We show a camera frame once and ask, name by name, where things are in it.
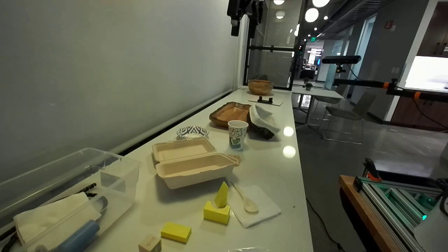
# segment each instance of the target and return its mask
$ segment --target dark basket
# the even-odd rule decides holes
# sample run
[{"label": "dark basket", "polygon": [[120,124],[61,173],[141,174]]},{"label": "dark basket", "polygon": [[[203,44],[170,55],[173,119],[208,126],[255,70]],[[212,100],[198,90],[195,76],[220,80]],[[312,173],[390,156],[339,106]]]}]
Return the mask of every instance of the dark basket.
[{"label": "dark basket", "polygon": [[264,139],[271,139],[274,136],[274,133],[272,133],[270,130],[264,127],[260,127],[258,125],[255,125],[250,120],[250,112],[247,113],[247,123],[249,124],[249,129],[255,133],[257,133],[259,136],[263,137]]}]

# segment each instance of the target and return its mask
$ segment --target yellow sponge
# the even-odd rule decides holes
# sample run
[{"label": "yellow sponge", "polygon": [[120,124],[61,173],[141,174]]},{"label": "yellow sponge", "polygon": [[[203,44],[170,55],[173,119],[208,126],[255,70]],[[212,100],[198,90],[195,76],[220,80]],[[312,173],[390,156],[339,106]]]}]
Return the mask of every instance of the yellow sponge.
[{"label": "yellow sponge", "polygon": [[225,182],[223,182],[215,198],[215,204],[217,207],[223,208],[227,205],[227,192],[228,186]]},{"label": "yellow sponge", "polygon": [[160,232],[160,235],[168,239],[187,243],[191,235],[191,227],[167,222]]},{"label": "yellow sponge", "polygon": [[216,209],[211,205],[211,201],[207,201],[205,204],[204,219],[227,224],[229,217],[230,206],[227,205],[224,208]]}]

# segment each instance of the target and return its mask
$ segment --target concrete floor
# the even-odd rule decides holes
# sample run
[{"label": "concrete floor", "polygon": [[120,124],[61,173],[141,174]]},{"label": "concrete floor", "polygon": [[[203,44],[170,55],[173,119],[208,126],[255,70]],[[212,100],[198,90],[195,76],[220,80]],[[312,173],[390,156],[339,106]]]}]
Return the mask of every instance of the concrete floor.
[{"label": "concrete floor", "polygon": [[[305,97],[305,106],[309,104],[308,100]],[[293,106],[297,107],[298,95],[293,96],[293,101],[296,102]],[[319,103],[316,114],[322,114],[325,105]],[[351,109],[352,106],[344,100],[341,108]],[[301,122],[306,117],[300,111],[296,111],[294,116],[296,121]],[[311,122],[319,124],[320,120]],[[323,128],[326,129],[327,125],[328,121],[324,121]],[[331,129],[351,131],[351,127],[350,120],[339,120],[332,123]],[[346,141],[360,141],[361,123],[354,122],[353,135],[331,133],[329,136]],[[365,157],[369,157],[379,170],[448,178],[448,167],[439,158],[448,142],[446,133],[381,125],[366,117],[363,145],[324,140],[306,127],[297,130],[297,140],[306,196],[322,217],[331,237],[347,252],[362,252],[365,248],[342,208],[338,184],[340,174],[361,175],[364,169],[362,162]],[[327,237],[322,223],[309,206],[308,214],[314,251],[339,251]]]}]

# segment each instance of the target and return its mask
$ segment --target small patterned bowl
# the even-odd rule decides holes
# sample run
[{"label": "small patterned bowl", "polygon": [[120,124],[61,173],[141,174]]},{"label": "small patterned bowl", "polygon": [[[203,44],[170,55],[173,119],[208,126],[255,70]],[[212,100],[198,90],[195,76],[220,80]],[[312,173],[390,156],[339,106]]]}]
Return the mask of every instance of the small patterned bowl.
[{"label": "small patterned bowl", "polygon": [[207,137],[209,133],[207,129],[199,126],[187,126],[177,130],[177,135],[183,139]]}]

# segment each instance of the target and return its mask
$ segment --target gray chair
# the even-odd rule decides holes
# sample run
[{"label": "gray chair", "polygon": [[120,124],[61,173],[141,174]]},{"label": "gray chair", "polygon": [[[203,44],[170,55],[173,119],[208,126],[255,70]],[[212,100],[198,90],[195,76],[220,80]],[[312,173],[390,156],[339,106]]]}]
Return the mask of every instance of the gray chair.
[{"label": "gray chair", "polygon": [[[344,93],[345,93],[346,89],[347,89],[347,85],[339,85],[336,88],[335,92],[340,94],[341,96],[344,96]],[[316,110],[317,110],[317,107],[319,106],[319,102],[320,101],[321,102],[330,103],[332,105],[332,107],[333,107],[333,104],[337,104],[338,108],[340,108],[340,106],[339,106],[340,99],[328,98],[328,97],[320,97],[320,96],[316,96],[314,99],[317,101],[317,104],[316,104],[316,108],[314,109],[314,112],[313,112],[313,119],[320,120],[320,118],[314,117],[314,115],[316,114]]]},{"label": "gray chair", "polygon": [[[330,125],[331,125],[334,117],[340,117],[340,118],[352,120],[352,132],[353,132],[353,122],[361,121],[361,142],[360,143],[329,139],[329,138],[327,138],[326,135],[324,135],[323,138],[325,138],[327,140],[343,142],[343,143],[362,144],[363,138],[364,138],[364,119],[363,119],[363,117],[369,111],[369,108],[372,105],[375,98],[376,98],[376,94],[365,92],[362,95],[362,97],[359,99],[358,103],[355,105],[355,107],[351,111],[344,110],[344,109],[338,109],[338,108],[334,108],[334,107],[329,107],[329,106],[325,107],[326,111],[328,111],[331,115],[330,122],[328,123],[328,127],[326,129],[327,131],[329,131]],[[322,122],[323,122],[324,116],[325,116],[325,114],[322,116],[322,121],[320,123],[319,128],[322,127]],[[342,132],[342,131],[336,131],[336,132],[344,133],[344,134],[351,134],[349,132]]]}]

